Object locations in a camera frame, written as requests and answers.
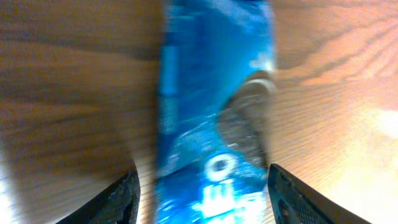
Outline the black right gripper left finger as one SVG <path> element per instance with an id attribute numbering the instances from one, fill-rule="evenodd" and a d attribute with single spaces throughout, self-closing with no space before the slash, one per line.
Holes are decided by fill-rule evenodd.
<path id="1" fill-rule="evenodd" d="M 57 224 L 136 224 L 140 196 L 138 173 L 130 170 Z"/>

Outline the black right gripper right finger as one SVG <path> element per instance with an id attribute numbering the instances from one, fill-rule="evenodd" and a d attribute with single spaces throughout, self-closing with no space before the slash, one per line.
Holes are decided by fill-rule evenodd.
<path id="1" fill-rule="evenodd" d="M 277 224 L 369 224 L 278 164 L 271 164 L 268 191 Z"/>

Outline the blue Oreo cookie pack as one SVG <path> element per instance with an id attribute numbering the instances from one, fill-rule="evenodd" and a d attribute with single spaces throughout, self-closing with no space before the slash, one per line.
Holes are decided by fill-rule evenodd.
<path id="1" fill-rule="evenodd" d="M 164 4 L 156 223 L 263 223 L 275 93 L 269 1 Z"/>

